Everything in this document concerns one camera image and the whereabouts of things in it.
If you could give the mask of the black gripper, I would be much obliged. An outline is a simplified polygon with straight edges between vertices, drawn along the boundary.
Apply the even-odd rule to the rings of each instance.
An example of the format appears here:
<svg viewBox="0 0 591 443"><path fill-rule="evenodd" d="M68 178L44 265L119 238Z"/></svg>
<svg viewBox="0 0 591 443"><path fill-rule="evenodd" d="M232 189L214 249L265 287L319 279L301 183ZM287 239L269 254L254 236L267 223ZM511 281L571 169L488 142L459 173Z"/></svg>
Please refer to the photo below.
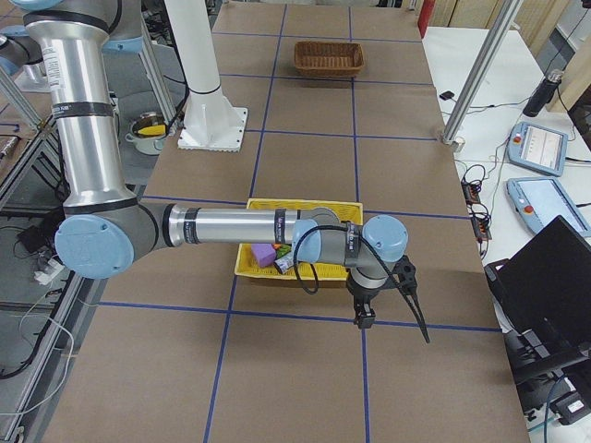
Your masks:
<svg viewBox="0 0 591 443"><path fill-rule="evenodd" d="M371 301L380 293L384 284L384 279L370 279L359 272L349 273L346 288L353 296L354 324L359 329L369 329L374 324L376 314Z"/></svg>

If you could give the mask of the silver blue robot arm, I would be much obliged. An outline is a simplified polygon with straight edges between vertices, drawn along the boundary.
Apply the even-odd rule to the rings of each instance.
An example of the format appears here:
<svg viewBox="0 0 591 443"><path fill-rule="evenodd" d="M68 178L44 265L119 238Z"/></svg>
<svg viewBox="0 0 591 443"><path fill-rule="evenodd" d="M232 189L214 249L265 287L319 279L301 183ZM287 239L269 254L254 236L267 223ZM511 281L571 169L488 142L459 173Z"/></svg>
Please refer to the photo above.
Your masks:
<svg viewBox="0 0 591 443"><path fill-rule="evenodd" d="M40 45L31 38L23 25L11 25L1 29L1 68L13 76L24 66L36 66L46 76L42 66Z"/></svg>
<svg viewBox="0 0 591 443"><path fill-rule="evenodd" d="M331 210L220 210L141 203L125 184L103 47L141 33L137 1L22 1L26 32L42 53L70 193L54 244L81 276L108 279L150 252L183 244L291 246L295 262L348 271L355 323L369 328L371 300L396 288L421 317L405 255L408 234L391 216L358 225Z"/></svg>

